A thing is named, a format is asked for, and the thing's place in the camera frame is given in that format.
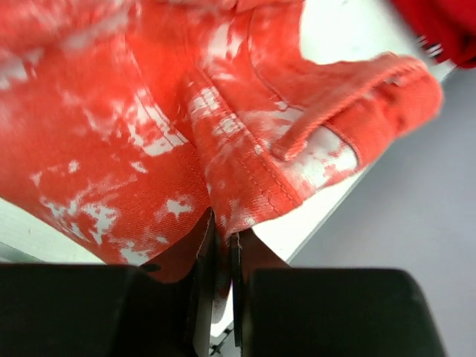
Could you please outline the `red white tie-dye trousers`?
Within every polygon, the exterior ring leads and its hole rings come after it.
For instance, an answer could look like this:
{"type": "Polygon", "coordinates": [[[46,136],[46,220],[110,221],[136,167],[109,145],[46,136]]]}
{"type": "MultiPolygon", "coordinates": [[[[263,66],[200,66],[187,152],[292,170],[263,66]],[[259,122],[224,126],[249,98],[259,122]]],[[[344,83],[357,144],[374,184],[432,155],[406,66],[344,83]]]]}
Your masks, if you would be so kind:
{"type": "Polygon", "coordinates": [[[212,208],[225,253],[435,116],[413,57],[304,59],[303,7],[3,1],[1,197],[135,265],[212,208]]]}

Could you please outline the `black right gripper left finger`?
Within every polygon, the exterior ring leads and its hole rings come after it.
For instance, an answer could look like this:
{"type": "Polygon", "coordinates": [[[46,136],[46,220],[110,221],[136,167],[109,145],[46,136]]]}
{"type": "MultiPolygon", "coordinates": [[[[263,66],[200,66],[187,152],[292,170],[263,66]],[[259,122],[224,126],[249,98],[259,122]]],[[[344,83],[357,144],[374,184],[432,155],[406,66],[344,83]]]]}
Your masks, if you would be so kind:
{"type": "Polygon", "coordinates": [[[206,356],[215,223],[141,266],[2,263],[3,356],[206,356]]]}

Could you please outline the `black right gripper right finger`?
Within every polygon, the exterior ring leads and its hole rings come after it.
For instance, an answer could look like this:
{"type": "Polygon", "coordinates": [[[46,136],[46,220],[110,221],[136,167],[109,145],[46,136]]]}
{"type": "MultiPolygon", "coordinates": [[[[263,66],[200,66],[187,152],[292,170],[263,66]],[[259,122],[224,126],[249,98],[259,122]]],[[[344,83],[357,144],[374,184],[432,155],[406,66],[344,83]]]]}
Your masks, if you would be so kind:
{"type": "Polygon", "coordinates": [[[394,268],[292,268],[255,234],[231,237],[243,356],[444,356],[421,288],[394,268]]]}

